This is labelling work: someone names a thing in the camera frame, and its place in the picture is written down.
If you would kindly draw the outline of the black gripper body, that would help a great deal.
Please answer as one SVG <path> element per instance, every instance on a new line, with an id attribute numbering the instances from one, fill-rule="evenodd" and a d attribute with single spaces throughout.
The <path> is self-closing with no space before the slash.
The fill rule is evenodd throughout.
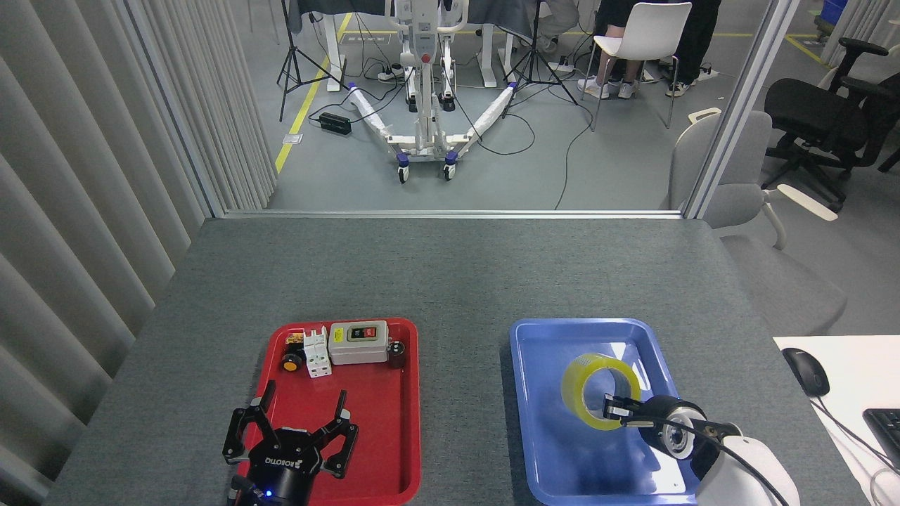
<path id="1" fill-rule="evenodd" d="M 693 420 L 706 420 L 706 413 L 697 404 L 671 395 L 656 395 L 646 401 L 638 410 L 641 417 L 671 420 L 683 426 L 694 428 Z M 653 424 L 640 428 L 644 442 L 656 450 L 695 450 L 695 435 L 671 424 Z"/>
<path id="2" fill-rule="evenodd" d="M 279 428 L 250 451 L 244 487 L 233 505 L 307 505 L 321 470 L 321 444 L 306 429 Z"/>

